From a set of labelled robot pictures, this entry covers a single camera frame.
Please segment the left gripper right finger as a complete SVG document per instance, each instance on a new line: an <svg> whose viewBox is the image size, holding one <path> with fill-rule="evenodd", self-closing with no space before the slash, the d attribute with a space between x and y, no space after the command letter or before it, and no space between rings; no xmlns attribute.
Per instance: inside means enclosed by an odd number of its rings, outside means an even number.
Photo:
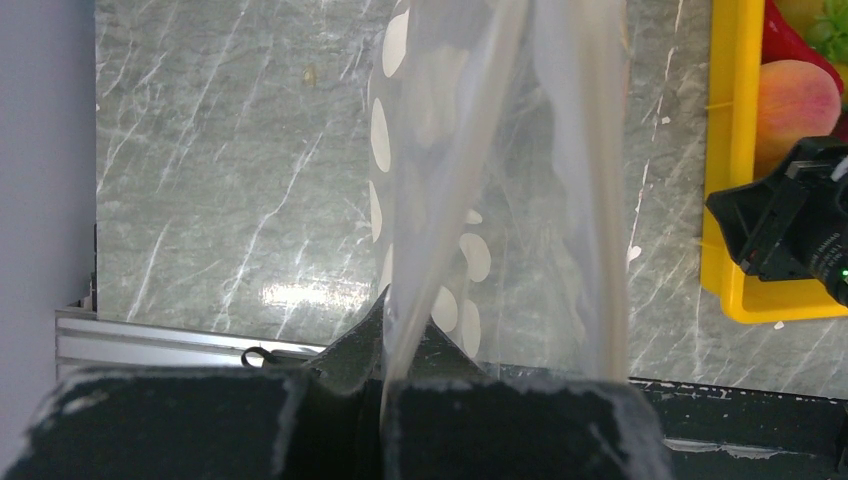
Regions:
<svg viewBox="0 0 848 480"><path fill-rule="evenodd" d="M382 342L387 479L672 479L658 415L625 383L410 379Z"/></svg>

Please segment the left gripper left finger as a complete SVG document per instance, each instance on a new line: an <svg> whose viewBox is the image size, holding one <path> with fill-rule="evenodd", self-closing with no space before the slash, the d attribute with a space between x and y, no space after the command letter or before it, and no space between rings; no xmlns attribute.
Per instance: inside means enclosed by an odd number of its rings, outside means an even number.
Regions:
<svg viewBox="0 0 848 480"><path fill-rule="evenodd" d="M8 479L377 479L383 302L318 356L89 367L40 405Z"/></svg>

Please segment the clear zip top bag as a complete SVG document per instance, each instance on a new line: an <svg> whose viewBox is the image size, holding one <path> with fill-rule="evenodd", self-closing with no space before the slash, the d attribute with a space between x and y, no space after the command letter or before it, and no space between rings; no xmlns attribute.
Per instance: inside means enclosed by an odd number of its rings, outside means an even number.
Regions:
<svg viewBox="0 0 848 480"><path fill-rule="evenodd" d="M410 379L625 383L622 1L399 1L368 84L383 341Z"/></svg>

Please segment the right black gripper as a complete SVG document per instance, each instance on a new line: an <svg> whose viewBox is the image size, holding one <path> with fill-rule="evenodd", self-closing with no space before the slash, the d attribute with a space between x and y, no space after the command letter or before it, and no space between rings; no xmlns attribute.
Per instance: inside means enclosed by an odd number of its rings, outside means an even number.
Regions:
<svg viewBox="0 0 848 480"><path fill-rule="evenodd" d="M711 193L730 258L761 281L815 279L847 304L847 144L805 137L764 178Z"/></svg>

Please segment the yellow plastic tray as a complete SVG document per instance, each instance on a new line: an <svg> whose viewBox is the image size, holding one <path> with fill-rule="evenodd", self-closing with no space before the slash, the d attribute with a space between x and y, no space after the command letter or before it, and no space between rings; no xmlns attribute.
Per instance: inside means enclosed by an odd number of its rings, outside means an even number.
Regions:
<svg viewBox="0 0 848 480"><path fill-rule="evenodd" d="M755 133L764 4L723 0L712 4L704 192L755 180ZM700 281L723 313L743 324L844 317L818 281L762 282L732 261L719 226L703 217Z"/></svg>

